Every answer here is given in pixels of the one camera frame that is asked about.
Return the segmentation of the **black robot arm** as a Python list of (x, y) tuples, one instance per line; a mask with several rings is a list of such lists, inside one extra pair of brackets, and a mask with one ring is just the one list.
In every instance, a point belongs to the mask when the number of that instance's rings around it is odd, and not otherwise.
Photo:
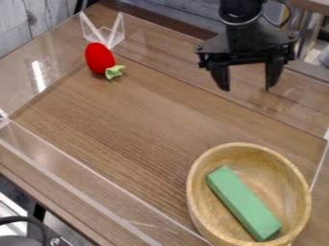
[[(263, 13), (268, 0), (220, 0), (218, 17), (224, 32), (195, 46), (198, 66), (214, 78), (216, 86), (230, 90), (230, 69), (232, 65), (264, 64), (264, 89), (278, 84), (283, 66), (295, 59), (298, 32), (283, 30), (291, 16), (275, 23)], [(283, 0), (276, 0), (290, 7)]]

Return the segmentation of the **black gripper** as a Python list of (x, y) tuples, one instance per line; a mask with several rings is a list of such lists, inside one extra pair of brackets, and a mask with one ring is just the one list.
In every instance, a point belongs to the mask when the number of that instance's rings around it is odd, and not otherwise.
[(195, 46), (198, 65), (211, 71), (214, 82), (230, 90), (230, 65), (266, 63), (266, 89), (276, 85), (283, 65), (294, 60), (298, 33), (280, 30), (259, 15), (222, 15), (224, 32)]

